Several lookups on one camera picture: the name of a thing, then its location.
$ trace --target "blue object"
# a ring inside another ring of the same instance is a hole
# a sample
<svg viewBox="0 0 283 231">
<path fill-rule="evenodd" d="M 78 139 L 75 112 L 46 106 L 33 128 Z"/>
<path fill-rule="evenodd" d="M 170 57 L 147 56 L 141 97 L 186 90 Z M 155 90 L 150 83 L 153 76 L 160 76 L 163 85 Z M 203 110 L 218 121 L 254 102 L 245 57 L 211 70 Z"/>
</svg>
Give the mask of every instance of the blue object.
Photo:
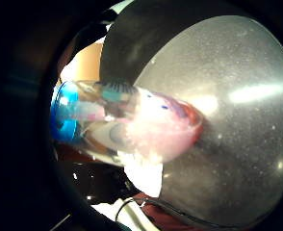
<svg viewBox="0 0 283 231">
<path fill-rule="evenodd" d="M 77 121 L 75 119 L 58 119 L 57 115 L 62 104 L 67 105 L 77 100 L 77 88 L 70 82 L 64 82 L 59 88 L 54 88 L 51 102 L 50 128 L 52 137 L 55 140 L 73 141 Z"/>
</svg>

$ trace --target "pink object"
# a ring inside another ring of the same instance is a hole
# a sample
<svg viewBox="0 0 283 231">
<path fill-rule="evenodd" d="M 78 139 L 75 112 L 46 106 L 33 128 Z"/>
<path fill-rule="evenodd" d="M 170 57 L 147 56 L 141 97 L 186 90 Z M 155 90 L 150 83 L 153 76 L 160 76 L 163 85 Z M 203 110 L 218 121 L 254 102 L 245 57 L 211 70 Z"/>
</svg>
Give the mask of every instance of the pink object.
<svg viewBox="0 0 283 231">
<path fill-rule="evenodd" d="M 201 116 L 191 105 L 139 89 L 135 113 L 125 126 L 127 146 L 152 164 L 186 152 L 199 136 Z"/>
</svg>

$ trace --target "curved gray panel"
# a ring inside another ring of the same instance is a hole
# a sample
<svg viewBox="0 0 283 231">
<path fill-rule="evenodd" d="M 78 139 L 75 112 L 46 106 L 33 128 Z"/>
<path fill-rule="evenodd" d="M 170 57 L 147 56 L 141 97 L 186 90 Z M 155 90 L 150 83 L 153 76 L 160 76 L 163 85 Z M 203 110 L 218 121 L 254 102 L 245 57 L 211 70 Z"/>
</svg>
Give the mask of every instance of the curved gray panel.
<svg viewBox="0 0 283 231">
<path fill-rule="evenodd" d="M 164 165 L 160 198 L 192 216 L 249 224 L 283 194 L 283 48 L 254 20 L 219 16 L 180 33 L 137 86 L 191 102 L 204 132 Z"/>
</svg>

